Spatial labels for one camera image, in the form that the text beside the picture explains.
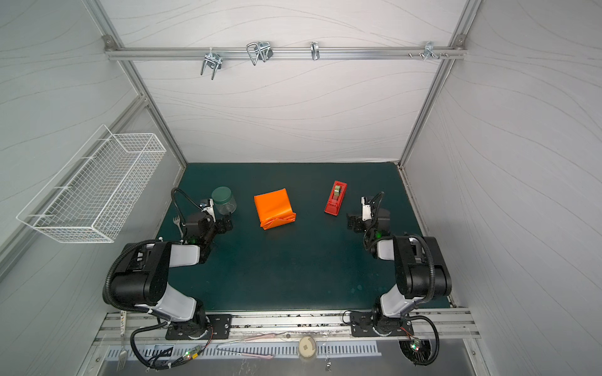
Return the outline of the orange wrapping paper sheet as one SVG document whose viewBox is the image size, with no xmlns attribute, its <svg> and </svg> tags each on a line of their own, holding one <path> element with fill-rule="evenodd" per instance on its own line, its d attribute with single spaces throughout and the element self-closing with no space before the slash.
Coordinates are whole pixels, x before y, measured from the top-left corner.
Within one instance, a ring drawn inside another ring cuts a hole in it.
<svg viewBox="0 0 602 376">
<path fill-rule="evenodd" d="M 286 189 L 260 194 L 254 197 L 260 226 L 264 230 L 281 227 L 296 221 L 296 213 L 288 197 Z"/>
</svg>

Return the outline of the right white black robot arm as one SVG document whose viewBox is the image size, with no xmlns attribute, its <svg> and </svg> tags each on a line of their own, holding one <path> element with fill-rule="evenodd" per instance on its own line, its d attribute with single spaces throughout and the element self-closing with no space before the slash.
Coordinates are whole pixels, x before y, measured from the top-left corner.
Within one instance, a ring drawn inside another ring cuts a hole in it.
<svg viewBox="0 0 602 376">
<path fill-rule="evenodd" d="M 364 235 L 367 252 L 394 264 L 395 283 L 378 298 L 371 312 L 376 333 L 389 335 L 400 330 L 412 310 L 451 294 L 452 279 L 436 238 L 390 233 L 390 213 L 385 209 L 374 214 L 363 208 L 362 214 L 348 214 L 346 220 L 350 230 Z"/>
</svg>

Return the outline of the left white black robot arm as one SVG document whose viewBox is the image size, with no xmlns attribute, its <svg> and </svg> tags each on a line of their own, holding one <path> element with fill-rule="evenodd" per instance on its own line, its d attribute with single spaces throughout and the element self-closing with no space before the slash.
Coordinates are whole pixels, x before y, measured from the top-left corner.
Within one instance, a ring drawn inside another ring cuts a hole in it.
<svg viewBox="0 0 602 376">
<path fill-rule="evenodd" d="M 191 236 L 183 243 L 147 240 L 128 243 L 111 265 L 103 286 L 103 300 L 127 312 L 163 319 L 190 336 L 209 326 L 203 303 L 169 284 L 171 269 L 207 262 L 216 235 L 233 229 L 231 215 L 213 219 L 206 212 L 186 225 Z"/>
</svg>

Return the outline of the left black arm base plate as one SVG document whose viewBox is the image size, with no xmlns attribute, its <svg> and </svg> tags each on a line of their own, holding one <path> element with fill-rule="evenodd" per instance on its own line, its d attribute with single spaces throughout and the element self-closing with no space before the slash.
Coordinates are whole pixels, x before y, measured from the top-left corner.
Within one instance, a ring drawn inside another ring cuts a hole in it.
<svg viewBox="0 0 602 376">
<path fill-rule="evenodd" d="M 176 322 L 168 327 L 166 340 L 228 339 L 231 321 L 230 314 L 210 314 L 200 320 L 194 318 L 186 322 Z"/>
</svg>

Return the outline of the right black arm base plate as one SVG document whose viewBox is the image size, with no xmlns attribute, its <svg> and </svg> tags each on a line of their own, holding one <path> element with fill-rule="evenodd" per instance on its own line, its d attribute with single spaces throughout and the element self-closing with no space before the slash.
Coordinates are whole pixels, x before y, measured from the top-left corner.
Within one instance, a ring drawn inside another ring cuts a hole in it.
<svg viewBox="0 0 602 376">
<path fill-rule="evenodd" d="M 408 321 L 379 316 L 373 312 L 352 311 L 349 314 L 351 335 L 354 338 L 402 337 L 411 338 L 414 332 Z"/>
</svg>

